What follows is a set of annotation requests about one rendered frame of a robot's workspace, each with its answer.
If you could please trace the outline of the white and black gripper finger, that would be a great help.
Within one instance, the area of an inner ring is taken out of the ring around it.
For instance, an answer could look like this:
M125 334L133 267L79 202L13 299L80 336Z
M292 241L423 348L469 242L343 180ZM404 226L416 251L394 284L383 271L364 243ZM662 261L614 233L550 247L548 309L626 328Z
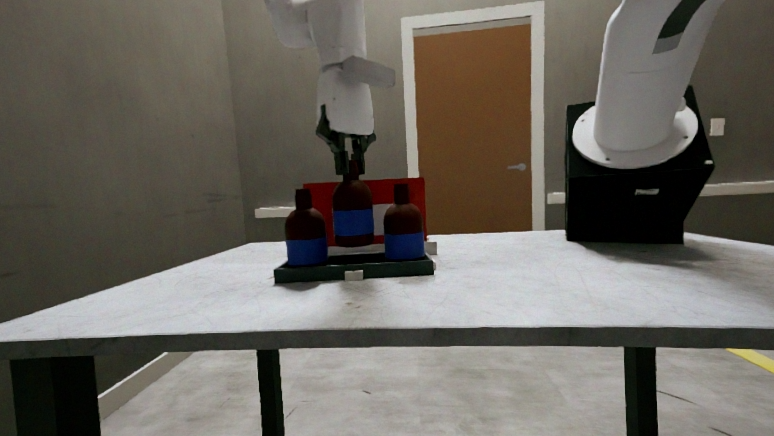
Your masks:
M351 136L351 143L352 143L352 150L354 154L351 154L351 160L357 160L357 166L359 169L359 175L365 174L365 160L364 160L364 153L367 151L368 146L376 140L376 135L373 133L371 135L356 135L356 134L350 134ZM359 144L358 144L359 140Z
M326 106L320 118L315 134L324 140L334 153L336 175L349 174L348 151L345 151L345 133L331 130L327 131L329 121L326 116ZM337 171L338 170L338 171Z

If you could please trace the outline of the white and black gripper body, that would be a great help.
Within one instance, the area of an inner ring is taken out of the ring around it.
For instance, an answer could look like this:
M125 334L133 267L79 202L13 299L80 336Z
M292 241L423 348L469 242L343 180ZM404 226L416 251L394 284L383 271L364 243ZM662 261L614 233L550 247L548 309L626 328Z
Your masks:
M318 77L317 126L325 106L330 122L327 129L329 133L331 130L344 132L345 138L351 138L350 133L357 136L373 133L374 119L369 85L344 78L343 69L339 67L329 69Z

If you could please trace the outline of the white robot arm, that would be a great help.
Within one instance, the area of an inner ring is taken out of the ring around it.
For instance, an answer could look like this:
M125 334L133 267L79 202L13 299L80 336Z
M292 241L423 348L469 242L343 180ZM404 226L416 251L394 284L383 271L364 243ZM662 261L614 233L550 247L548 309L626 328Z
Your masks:
M724 1L622 1L606 28L596 108L573 129L579 154L601 166L635 169L690 145L697 119L683 96ZM363 0L265 3L283 45L318 48L321 74L339 67L344 78L395 85L394 69L367 60Z

